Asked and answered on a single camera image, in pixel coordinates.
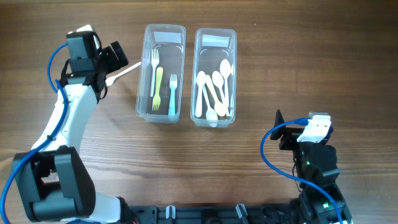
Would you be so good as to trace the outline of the white fork long handle top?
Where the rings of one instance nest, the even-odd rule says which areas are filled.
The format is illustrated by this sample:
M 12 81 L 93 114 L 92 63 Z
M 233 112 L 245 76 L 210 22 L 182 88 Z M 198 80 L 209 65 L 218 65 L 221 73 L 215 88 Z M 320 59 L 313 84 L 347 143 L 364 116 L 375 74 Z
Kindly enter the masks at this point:
M 106 86 L 110 87 L 111 85 L 113 85 L 117 79 L 121 78 L 123 75 L 133 71 L 134 69 L 136 69 L 137 67 L 139 67 L 141 65 L 141 62 L 137 62 L 134 65 L 130 66 L 129 68 L 123 70 L 122 72 L 118 73 L 117 75 L 108 77 L 105 82 L 106 82 Z

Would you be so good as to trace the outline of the yellow plastic spoon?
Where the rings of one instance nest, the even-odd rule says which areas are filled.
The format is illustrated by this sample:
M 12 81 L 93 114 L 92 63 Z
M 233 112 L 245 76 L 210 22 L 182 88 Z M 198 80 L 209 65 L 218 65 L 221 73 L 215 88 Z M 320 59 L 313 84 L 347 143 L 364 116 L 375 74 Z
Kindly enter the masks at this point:
M 214 110 L 216 111 L 218 116 L 225 116 L 226 115 L 226 109 L 224 107 L 224 104 L 218 99 L 218 95 L 216 94 L 214 84 L 212 82 L 212 79 L 209 75 L 206 75 L 206 85 L 214 99 Z

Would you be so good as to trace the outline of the white spoon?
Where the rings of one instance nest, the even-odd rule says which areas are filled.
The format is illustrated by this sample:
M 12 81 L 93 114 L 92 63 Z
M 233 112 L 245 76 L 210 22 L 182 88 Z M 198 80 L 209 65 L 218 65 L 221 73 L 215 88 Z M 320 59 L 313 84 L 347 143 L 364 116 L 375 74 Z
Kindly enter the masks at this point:
M 216 111 L 210 106 L 210 101 L 208 99 L 208 94 L 206 91 L 206 87 L 203 87 L 203 96 L 205 97 L 205 102 L 207 106 L 207 111 L 206 111 L 206 120 L 208 121 L 208 124 L 210 127 L 215 128 L 218 125 L 218 115 Z
M 226 100 L 226 106 L 229 106 L 229 90 L 228 90 L 228 77 L 231 75 L 231 64 L 227 59 L 221 61 L 220 73 L 224 78 L 224 96 Z
M 226 106 L 226 100 L 225 100 L 225 96 L 224 96 L 224 92 L 223 92 L 223 85 L 224 85 L 224 79 L 223 76 L 221 75 L 220 72 L 218 71 L 214 71 L 212 73 L 212 81 L 213 84 L 219 89 L 220 91 L 220 95 L 221 95 L 221 102 L 222 104 L 224 104 L 224 107 L 226 109 L 226 116 L 229 116 L 229 111 L 228 111 L 228 107 Z

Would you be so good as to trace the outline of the yellow plastic fork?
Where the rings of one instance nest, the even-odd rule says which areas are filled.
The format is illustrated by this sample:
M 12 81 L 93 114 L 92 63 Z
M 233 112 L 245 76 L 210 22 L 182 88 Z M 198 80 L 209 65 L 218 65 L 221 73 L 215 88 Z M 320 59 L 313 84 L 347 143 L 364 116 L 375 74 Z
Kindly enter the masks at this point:
M 163 72 L 164 72 L 164 69 L 162 67 L 158 67 L 157 70 L 156 70 L 156 74 L 155 74 L 155 78 L 156 78 L 156 81 L 155 81 L 155 95 L 154 95 L 153 100 L 152 100 L 152 110 L 153 111 L 157 111 L 159 109 L 159 106 L 160 106 L 160 102 L 161 102 L 161 99 L 160 99 L 160 86 L 161 86 L 161 83 L 162 83 Z

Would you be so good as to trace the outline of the white fork thick handle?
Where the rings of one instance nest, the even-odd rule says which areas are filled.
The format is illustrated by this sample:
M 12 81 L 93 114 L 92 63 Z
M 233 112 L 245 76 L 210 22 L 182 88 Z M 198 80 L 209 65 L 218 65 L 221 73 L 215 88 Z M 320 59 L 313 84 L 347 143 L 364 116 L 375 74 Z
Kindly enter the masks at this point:
M 174 116 L 175 115 L 175 91 L 178 86 L 178 80 L 177 80 L 177 75 L 176 74 L 171 74 L 170 76 L 170 81 L 169 81 L 169 87 L 170 87 L 170 102 L 169 102 L 169 116 Z

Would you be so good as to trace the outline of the white spoon horizontal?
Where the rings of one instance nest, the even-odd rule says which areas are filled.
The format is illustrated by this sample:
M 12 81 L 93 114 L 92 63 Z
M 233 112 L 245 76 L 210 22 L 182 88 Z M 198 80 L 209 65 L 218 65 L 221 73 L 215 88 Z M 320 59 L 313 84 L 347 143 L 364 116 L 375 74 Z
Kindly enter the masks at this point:
M 196 83 L 198 85 L 198 91 L 197 91 L 197 100 L 195 107 L 195 116 L 199 118 L 202 114 L 202 91 L 203 91 L 203 86 L 206 83 L 206 74 L 204 71 L 198 72 Z

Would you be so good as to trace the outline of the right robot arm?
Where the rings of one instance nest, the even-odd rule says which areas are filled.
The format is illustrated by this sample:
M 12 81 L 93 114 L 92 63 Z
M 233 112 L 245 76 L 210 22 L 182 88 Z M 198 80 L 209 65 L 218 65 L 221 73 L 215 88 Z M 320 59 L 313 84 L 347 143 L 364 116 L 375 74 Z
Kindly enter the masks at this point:
M 335 147 L 327 142 L 333 132 L 328 113 L 309 113 L 298 128 L 286 125 L 280 110 L 275 114 L 271 140 L 280 140 L 279 149 L 292 151 L 293 179 L 300 191 L 288 205 L 291 223 L 353 223 L 352 215 L 336 184 L 340 172 Z

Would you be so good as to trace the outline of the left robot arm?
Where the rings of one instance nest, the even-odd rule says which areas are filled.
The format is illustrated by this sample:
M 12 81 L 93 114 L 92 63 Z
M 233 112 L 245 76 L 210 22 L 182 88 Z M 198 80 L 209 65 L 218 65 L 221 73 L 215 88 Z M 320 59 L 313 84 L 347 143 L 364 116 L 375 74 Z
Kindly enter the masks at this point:
M 129 62 L 120 44 L 101 45 L 90 27 L 67 34 L 69 58 L 52 82 L 57 102 L 29 152 L 18 153 L 5 184 L 16 183 L 32 222 L 139 223 L 121 197 L 98 193 L 79 151 L 87 122 L 107 95 L 106 77 Z

